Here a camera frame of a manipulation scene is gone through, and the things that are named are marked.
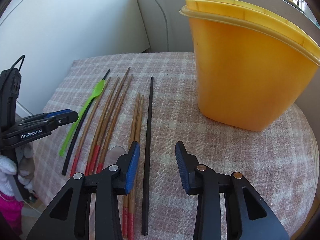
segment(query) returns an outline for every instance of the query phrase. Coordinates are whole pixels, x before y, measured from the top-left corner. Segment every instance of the spoon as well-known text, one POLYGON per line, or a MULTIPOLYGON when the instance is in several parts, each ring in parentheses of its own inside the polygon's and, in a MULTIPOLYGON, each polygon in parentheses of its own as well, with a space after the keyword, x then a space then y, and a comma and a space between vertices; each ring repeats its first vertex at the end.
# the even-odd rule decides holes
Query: spoon
POLYGON ((88 107, 88 105, 90 104, 90 102, 95 99, 97 96, 99 96, 103 90, 103 87, 104 87, 104 83, 105 83, 105 80, 104 79, 101 79, 98 84, 96 84, 96 86, 94 87, 93 91, 92 91, 92 94, 91 96, 88 98, 88 100, 86 101, 86 103, 84 104, 84 106, 82 107, 82 109, 80 110, 79 112, 79 117, 78 117, 78 120, 76 122, 74 122, 66 136, 66 139, 64 140, 63 142, 63 145, 61 147, 61 150, 59 151, 59 155, 62 157, 63 154, 64 154, 64 151, 66 149, 66 147, 68 146, 68 143, 71 139, 71 136, 74 132, 74 130, 76 129, 76 127, 78 126, 78 123, 79 121, 81 120, 81 117, 84 113, 84 111, 86 110, 86 108, 88 107))
POLYGON ((106 159, 104 161, 104 166, 108 167, 112 164, 116 164, 118 158, 124 154, 127 154, 127 152, 121 146, 113 147, 106 156, 106 159))

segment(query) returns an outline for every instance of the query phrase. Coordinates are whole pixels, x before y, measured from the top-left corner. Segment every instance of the pink checkered cloth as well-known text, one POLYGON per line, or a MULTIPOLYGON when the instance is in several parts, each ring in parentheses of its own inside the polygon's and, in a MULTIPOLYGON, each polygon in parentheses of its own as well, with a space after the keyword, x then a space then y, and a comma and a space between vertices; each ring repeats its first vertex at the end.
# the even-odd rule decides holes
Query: pink checkered cloth
MULTIPOLYGON (((216 172, 243 173, 289 235, 304 222, 312 205, 319 173, 319 153, 313 132, 302 111, 292 105, 262 132, 251 132, 204 117, 197 107, 196 68, 193 53, 122 54, 76 60, 68 75, 44 108, 52 112, 70 108, 79 111, 92 88, 110 69, 110 84, 97 109, 86 137, 77 171, 84 172, 89 149, 102 108, 116 76, 128 67, 133 79, 122 105, 109 149, 128 149, 135 98, 145 95, 138 167, 135 239, 192 239, 197 196, 182 188, 175 159, 175 143, 183 141, 187 151, 216 172), (154 76, 152 113, 149 235, 141 236, 143 160, 150 77, 154 76)), ((59 149, 71 125, 35 141, 35 184, 40 199, 48 204, 69 178, 61 175, 64 158, 59 149)), ((79 134, 75 149, 82 131, 79 134)), ((119 208, 122 209, 122 197, 119 208)), ((226 221, 221 199, 222 239, 226 221)))

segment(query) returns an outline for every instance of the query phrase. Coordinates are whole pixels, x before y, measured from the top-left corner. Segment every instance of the black chopstick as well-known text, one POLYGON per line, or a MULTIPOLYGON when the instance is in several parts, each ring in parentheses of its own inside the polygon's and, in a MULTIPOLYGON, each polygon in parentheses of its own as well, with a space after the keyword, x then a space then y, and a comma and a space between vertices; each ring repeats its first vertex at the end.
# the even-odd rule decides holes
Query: black chopstick
MULTIPOLYGON (((110 72, 110 69, 107 71, 107 73, 104 75, 103 79, 105 80, 106 77, 108 76, 110 72)), ((70 143, 70 146, 69 146, 69 149, 68 149, 68 152, 67 152, 67 155, 66 155, 66 159, 64 160, 64 164, 63 164, 63 168, 62 168, 62 172, 61 174, 63 176, 65 176, 67 174, 67 170, 68 170, 68 166, 69 166, 69 163, 70 163, 70 159, 71 159, 71 155, 72 155, 72 151, 73 151, 73 148, 75 147, 75 144, 76 144, 76 141, 77 141, 77 138, 78 138, 78 135, 79 135, 79 132, 81 130, 81 127, 82 127, 82 124, 84 122, 84 119, 85 117, 87 116, 87 113, 89 112, 89 109, 90 109, 90 106, 92 104, 94 99, 91 100, 91 102, 89 103, 89 105, 87 106, 87 108, 85 109, 80 121, 79 121, 79 124, 76 128, 76 131, 75 131, 75 134, 73 135, 73 138, 71 140, 71 143, 70 143)))
POLYGON ((153 77, 150 82, 149 108, 147 120, 146 149, 144 155, 144 172, 143 172, 143 192, 142 192, 142 217, 141 217, 141 234, 148 235, 149 223, 149 181, 150 181, 150 147, 151 147, 151 118, 152 118, 152 100, 153 100, 153 77))

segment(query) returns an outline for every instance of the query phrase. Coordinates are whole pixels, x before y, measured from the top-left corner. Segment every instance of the yellow lid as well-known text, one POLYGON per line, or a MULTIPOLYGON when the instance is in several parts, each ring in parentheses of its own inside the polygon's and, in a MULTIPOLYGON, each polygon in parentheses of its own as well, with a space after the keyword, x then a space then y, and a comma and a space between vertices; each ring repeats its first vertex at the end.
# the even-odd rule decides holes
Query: yellow lid
POLYGON ((238 0, 186 0, 181 14, 253 29, 275 37, 320 65, 320 47, 303 30, 262 7, 238 0))

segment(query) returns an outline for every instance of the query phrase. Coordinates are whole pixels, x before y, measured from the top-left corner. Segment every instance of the pink fabric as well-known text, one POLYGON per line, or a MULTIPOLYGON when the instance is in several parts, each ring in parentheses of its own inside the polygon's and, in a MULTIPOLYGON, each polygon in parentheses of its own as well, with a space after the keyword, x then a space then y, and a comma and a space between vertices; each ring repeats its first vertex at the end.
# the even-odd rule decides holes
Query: pink fabric
POLYGON ((21 210, 23 207, 23 201, 19 202, 14 197, 9 197, 0 192, 0 212, 5 220, 17 234, 22 234, 21 230, 21 210))

